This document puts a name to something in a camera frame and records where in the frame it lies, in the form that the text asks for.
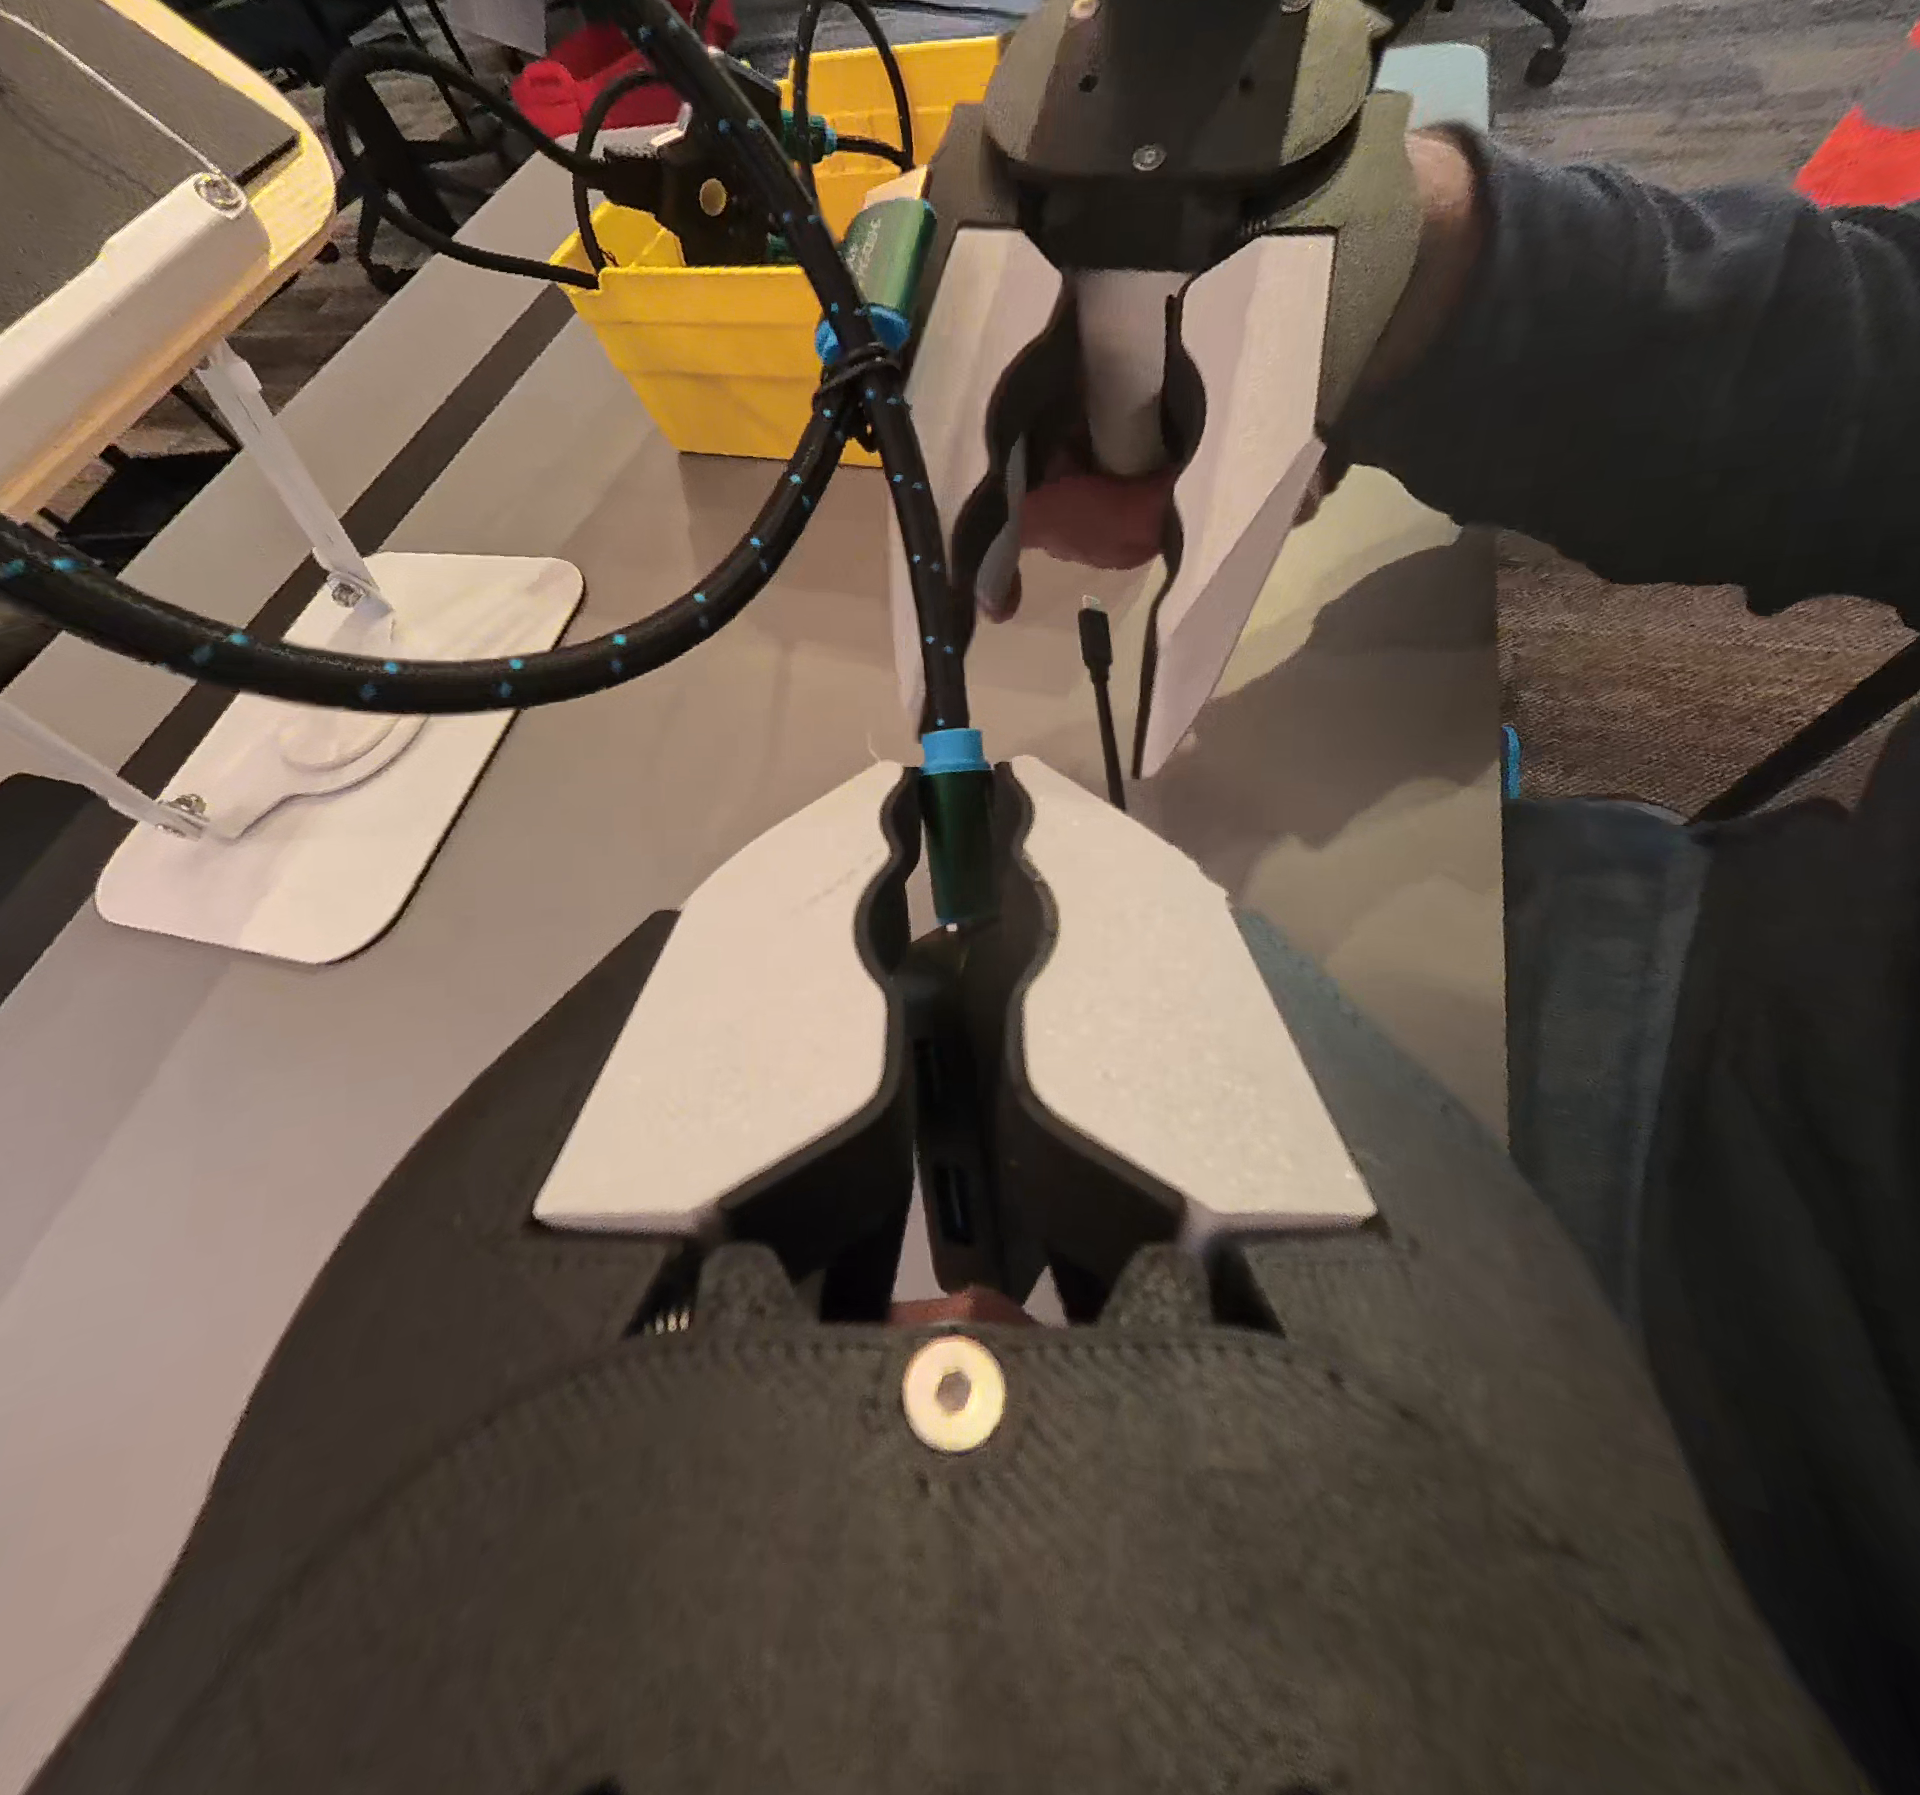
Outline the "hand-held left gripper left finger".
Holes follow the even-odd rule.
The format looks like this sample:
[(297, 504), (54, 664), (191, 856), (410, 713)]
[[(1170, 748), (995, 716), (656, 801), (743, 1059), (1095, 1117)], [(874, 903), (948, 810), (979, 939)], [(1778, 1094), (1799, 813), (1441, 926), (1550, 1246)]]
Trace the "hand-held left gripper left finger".
[(887, 1302), (915, 1195), (899, 968), (917, 775), (876, 762), (714, 869), (541, 1183), (544, 1229), (758, 1244), (828, 1316)]

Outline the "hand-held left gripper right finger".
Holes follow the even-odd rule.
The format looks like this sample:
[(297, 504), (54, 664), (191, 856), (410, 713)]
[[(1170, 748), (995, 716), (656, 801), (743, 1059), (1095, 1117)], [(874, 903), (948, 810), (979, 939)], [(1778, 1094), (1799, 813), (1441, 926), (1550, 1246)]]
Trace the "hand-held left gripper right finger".
[(1091, 1321), (1133, 1258), (1360, 1232), (1344, 1133), (1225, 892), (1034, 756), (995, 771), (991, 1167), (1008, 1254)]

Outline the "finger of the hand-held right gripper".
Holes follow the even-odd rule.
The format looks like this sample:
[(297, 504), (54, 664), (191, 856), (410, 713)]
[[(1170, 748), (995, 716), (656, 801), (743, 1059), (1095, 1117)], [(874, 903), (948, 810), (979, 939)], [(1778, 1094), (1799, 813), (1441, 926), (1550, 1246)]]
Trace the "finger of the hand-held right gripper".
[(904, 386), (960, 651), (979, 600), (1012, 591), (1022, 504), (1042, 422), (1065, 400), (1073, 350), (1065, 280), (1038, 248), (1013, 231), (960, 231)]
[(1327, 232), (1261, 237), (1170, 310), (1177, 469), (1168, 577), (1147, 616), (1134, 775), (1160, 775), (1211, 700), (1318, 474)]

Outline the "black hdmi adapter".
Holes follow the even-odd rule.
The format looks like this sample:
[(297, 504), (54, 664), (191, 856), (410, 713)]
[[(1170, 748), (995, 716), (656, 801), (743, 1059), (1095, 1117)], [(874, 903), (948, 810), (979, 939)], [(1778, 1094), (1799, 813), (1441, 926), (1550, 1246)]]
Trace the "black hdmi adapter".
[(899, 968), (915, 1066), (917, 1171), (934, 1277), (949, 1289), (995, 1276), (999, 1227), (984, 1086), (964, 1007), (968, 942), (917, 937)]

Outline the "yellow plastic bin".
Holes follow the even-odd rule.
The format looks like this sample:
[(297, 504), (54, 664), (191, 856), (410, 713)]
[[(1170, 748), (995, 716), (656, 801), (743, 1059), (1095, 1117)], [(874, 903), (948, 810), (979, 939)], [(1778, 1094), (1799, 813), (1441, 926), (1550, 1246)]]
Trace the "yellow plastic bin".
[[(982, 97), (998, 35), (951, 35), (894, 50), (905, 84), (917, 171), (927, 167), (955, 105)], [(899, 147), (894, 92), (874, 47), (815, 53), (810, 113), (840, 141)], [(840, 147), (815, 171), (836, 237), (873, 188), (905, 171)], [(788, 264), (688, 268), (681, 248), (650, 213), (594, 198), (594, 237), (610, 258), (597, 291), (562, 296), (601, 339), (658, 430), (684, 454), (785, 458), (800, 440), (821, 382), (815, 336), (821, 305)]]

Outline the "person's right forearm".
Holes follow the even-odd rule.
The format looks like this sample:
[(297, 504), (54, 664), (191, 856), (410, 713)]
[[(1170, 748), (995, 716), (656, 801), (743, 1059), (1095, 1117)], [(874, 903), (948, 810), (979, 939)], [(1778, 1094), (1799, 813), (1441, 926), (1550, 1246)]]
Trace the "person's right forearm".
[(1676, 194), (1456, 126), (1331, 464), (1623, 586), (1918, 615), (1916, 207)]

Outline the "person's right hand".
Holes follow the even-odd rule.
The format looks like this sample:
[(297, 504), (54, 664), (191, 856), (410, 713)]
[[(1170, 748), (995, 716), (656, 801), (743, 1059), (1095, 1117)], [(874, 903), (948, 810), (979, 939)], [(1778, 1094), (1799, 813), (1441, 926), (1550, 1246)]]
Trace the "person's right hand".
[[(1416, 128), (1404, 156), (1418, 198), (1422, 231), (1413, 269), (1369, 361), (1331, 422), (1335, 435), (1372, 396), (1399, 382), (1449, 326), (1469, 288), (1486, 241), (1482, 135), (1456, 124)], [(1029, 490), (1022, 548), (1098, 570), (1147, 563), (1163, 539), (1171, 502), (1170, 469), (1119, 478), (1097, 464), (1054, 464)]]

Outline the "person's leg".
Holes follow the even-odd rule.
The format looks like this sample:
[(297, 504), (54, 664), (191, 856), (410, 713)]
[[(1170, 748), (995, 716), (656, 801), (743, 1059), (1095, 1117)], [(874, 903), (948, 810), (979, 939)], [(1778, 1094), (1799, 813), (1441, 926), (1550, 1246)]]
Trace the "person's leg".
[(1506, 800), (1508, 1151), (1629, 1332), (1705, 841), (1630, 800)]

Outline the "white metal stand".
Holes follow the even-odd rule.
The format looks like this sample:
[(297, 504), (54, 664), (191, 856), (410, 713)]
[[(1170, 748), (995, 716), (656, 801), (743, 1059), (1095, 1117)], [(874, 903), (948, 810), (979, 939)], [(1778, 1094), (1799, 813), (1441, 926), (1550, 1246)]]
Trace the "white metal stand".
[[(211, 342), (198, 376), (321, 570), (323, 590), (293, 624), (294, 645), (481, 660), (558, 643), (584, 599), (575, 565), (366, 557), (233, 346)], [(101, 918), (298, 965), (344, 962), (393, 926), (511, 719), (507, 709), (428, 721), (236, 696), (165, 788), (147, 793), (1, 704), (7, 754), (78, 785), (131, 827), (93, 892)]]

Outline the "orange traffic cone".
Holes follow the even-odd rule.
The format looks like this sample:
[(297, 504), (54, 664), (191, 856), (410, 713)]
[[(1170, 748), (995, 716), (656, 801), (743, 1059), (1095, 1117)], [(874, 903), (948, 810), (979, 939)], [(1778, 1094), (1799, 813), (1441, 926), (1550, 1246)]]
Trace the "orange traffic cone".
[(1918, 202), (1918, 24), (1897, 58), (1817, 144), (1793, 188), (1822, 207)]

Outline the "black metal bar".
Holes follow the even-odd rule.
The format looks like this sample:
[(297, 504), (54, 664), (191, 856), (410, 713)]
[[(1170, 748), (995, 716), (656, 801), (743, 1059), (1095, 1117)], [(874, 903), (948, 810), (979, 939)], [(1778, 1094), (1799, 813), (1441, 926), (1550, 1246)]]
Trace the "black metal bar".
[(1831, 707), (1735, 776), (1692, 819), (1690, 827), (1732, 823), (1771, 806), (1824, 768), (1918, 696), (1918, 640), (1901, 645)]

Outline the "black pad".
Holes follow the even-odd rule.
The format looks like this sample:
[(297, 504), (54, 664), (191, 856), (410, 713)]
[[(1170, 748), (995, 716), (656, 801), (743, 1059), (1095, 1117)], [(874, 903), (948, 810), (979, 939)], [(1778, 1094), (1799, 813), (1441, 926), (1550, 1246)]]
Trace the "black pad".
[(177, 187), (254, 188), (293, 126), (103, 0), (1, 0), (1, 322)]

